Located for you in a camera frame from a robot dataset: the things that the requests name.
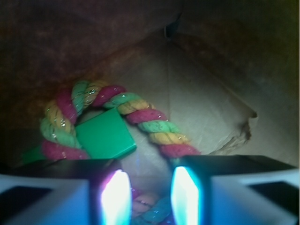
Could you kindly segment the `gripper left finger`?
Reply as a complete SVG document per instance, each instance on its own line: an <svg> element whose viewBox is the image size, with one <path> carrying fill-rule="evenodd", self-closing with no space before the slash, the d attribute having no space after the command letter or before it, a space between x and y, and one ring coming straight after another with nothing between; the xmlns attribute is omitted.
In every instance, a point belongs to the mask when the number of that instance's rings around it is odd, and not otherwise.
<svg viewBox="0 0 300 225"><path fill-rule="evenodd" d="M3 225L128 225L129 176L116 159L39 160L0 172Z"/></svg>

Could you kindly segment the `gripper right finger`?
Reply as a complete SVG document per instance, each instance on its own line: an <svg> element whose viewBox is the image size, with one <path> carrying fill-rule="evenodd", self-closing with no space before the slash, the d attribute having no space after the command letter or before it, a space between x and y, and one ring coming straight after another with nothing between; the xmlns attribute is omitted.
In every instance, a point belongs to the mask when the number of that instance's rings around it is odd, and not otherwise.
<svg viewBox="0 0 300 225"><path fill-rule="evenodd" d="M265 156L185 156L171 205L178 225L297 225L300 171Z"/></svg>

